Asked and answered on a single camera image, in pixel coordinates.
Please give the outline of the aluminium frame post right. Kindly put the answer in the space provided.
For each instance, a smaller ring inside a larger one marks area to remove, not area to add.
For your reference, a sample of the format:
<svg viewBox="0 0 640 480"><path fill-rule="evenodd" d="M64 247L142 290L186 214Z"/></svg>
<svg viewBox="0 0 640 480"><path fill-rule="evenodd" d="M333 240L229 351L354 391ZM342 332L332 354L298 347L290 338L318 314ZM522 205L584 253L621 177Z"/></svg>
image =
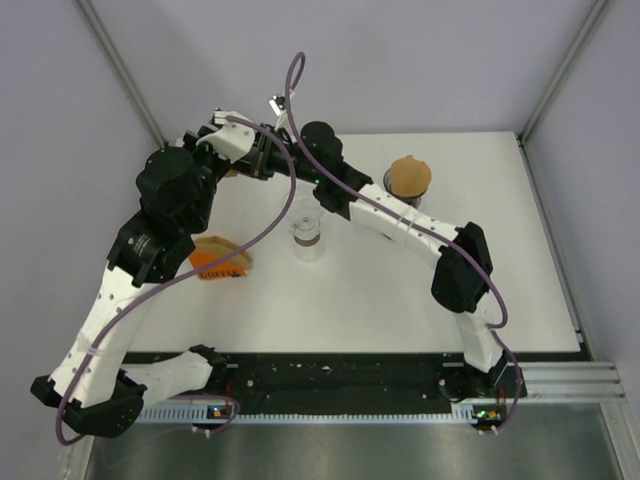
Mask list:
<svg viewBox="0 0 640 480"><path fill-rule="evenodd" d="M539 129L614 4L613 0L591 2L586 17L573 36L524 127L517 135L518 143L522 148L529 143Z"/></svg>

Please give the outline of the orange coffee filter box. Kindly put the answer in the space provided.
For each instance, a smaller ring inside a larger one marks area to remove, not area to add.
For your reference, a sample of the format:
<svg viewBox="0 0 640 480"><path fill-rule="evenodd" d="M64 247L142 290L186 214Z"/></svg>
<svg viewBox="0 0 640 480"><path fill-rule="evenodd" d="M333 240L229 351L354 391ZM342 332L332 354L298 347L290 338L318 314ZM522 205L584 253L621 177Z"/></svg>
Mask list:
<svg viewBox="0 0 640 480"><path fill-rule="evenodd" d="M188 257L193 269L199 269L206 264L217 261L222 254L208 253L196 250ZM207 270L201 271L197 277L203 281L218 280L224 278L244 277L252 268L252 259L243 254L236 255L230 260L217 263Z"/></svg>

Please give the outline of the brown paper coffee filter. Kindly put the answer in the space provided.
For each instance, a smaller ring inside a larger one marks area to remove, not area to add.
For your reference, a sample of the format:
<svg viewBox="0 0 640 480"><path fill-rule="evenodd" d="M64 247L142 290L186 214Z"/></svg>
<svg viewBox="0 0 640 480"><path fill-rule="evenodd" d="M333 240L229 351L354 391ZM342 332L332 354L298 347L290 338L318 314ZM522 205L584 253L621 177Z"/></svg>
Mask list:
<svg viewBox="0 0 640 480"><path fill-rule="evenodd" d="M391 164L393 188L420 192L429 188L432 180L431 168L412 155L395 160Z"/></svg>

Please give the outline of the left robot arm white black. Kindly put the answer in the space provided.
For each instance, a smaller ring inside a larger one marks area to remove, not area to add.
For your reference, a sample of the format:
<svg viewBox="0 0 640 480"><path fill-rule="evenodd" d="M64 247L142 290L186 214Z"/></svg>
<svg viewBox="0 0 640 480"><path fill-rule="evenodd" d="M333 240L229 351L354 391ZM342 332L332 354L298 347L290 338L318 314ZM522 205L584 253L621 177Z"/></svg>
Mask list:
<svg viewBox="0 0 640 480"><path fill-rule="evenodd" d="M117 234L96 300L73 346L32 394L56 411L58 437L115 437L152 405L183 393L216 396L226 387L221 355L204 345L166 360L125 370L122 363L141 319L134 310L151 290L167 285L204 232L218 182L229 165L200 143L203 127L155 151L136 178L140 209Z"/></svg>

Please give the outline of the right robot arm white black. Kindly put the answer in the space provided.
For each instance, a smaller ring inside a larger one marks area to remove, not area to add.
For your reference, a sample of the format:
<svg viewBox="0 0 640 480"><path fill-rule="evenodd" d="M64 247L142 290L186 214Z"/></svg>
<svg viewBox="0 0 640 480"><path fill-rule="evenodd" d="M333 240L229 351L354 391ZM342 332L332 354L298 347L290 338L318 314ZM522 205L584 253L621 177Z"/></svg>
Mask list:
<svg viewBox="0 0 640 480"><path fill-rule="evenodd" d="M265 127L235 167L260 180L294 175L313 185L326 211L381 233L429 263L431 295L460 332L469 388L487 396L502 385L508 356L497 331L508 313L491 279L493 264L479 225L450 225L394 197L345 161L341 140L324 122L305 125L299 141Z"/></svg>

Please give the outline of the smoky transparent plastic coffee dripper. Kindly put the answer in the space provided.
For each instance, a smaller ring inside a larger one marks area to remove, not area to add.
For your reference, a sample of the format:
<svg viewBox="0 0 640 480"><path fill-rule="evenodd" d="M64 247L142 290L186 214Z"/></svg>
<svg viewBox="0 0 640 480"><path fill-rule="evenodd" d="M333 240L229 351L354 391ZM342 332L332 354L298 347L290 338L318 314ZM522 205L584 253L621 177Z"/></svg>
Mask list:
<svg viewBox="0 0 640 480"><path fill-rule="evenodd" d="M386 172L384 173L383 186L385 191L389 195L415 208L420 206L423 197L427 194L427 191L428 191L427 188L423 189L420 192L413 191L413 190L407 191L406 189L404 190L394 189L393 182L392 182L391 169L387 169Z"/></svg>

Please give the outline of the aluminium frame rail front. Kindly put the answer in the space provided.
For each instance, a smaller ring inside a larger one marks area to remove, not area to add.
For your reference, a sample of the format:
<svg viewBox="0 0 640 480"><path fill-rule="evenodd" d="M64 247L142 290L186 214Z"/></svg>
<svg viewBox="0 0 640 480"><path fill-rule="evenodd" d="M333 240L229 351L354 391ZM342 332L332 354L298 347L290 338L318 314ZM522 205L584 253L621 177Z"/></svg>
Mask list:
<svg viewBox="0 0 640 480"><path fill-rule="evenodd" d="M612 362L523 362L525 403L623 403L626 394Z"/></svg>

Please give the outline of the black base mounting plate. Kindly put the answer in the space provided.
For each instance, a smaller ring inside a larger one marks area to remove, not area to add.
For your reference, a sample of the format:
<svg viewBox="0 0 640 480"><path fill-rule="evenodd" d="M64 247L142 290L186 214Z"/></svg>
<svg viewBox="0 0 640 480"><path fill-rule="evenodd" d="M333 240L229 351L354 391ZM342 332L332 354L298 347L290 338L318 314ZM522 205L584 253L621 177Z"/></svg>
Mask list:
<svg viewBox="0 0 640 480"><path fill-rule="evenodd" d="M226 353L205 387L184 397L227 396L250 414L448 413L454 403L527 395L506 361L484 374L459 354Z"/></svg>

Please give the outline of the aluminium frame post left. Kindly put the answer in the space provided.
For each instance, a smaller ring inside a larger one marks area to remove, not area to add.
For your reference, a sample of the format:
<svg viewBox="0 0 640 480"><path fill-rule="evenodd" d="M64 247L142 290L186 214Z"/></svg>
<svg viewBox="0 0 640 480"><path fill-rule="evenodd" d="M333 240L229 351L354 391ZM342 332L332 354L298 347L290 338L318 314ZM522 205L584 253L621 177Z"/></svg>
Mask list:
<svg viewBox="0 0 640 480"><path fill-rule="evenodd" d="M151 136L156 145L160 147L167 145L168 141L166 136L162 132L158 121L151 112L148 103L142 95L142 92L126 65L126 62L121 56L115 42L111 38L111 35L109 34L98 11L93 5L93 2L89 0L73 0L72 3L77 9L87 30L94 38L104 60L114 74L117 82L124 91L130 106L147 133Z"/></svg>

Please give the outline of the aluminium frame post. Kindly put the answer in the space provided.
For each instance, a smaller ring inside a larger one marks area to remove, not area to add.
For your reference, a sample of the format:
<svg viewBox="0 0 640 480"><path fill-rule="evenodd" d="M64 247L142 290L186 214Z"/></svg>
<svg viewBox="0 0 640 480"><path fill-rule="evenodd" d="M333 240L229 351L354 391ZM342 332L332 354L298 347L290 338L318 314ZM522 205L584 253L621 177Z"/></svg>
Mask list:
<svg viewBox="0 0 640 480"><path fill-rule="evenodd" d="M529 143L539 129L614 4L613 0L591 2L586 17L573 36L524 127L517 135L518 143L522 148Z"/></svg>
<svg viewBox="0 0 640 480"><path fill-rule="evenodd" d="M72 3L77 9L87 30L94 38L104 60L114 74L117 82L124 91L130 106L147 133L151 136L156 145L160 147L167 145L168 141L166 136L162 132L158 121L151 112L148 103L142 95L142 92L126 65L126 62L121 56L115 42L111 38L111 35L109 34L98 11L93 5L93 2L89 0L73 0Z"/></svg>

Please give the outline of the glass carafe with cork band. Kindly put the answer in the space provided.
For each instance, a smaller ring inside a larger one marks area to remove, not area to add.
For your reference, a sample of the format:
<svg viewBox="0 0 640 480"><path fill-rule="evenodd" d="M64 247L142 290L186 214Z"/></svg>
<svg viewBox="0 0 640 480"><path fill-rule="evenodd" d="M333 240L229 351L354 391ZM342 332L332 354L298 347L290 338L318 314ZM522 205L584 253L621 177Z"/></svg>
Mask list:
<svg viewBox="0 0 640 480"><path fill-rule="evenodd" d="M315 262L323 255L322 209L310 198L296 200L289 210L289 232L295 256L304 262Z"/></svg>

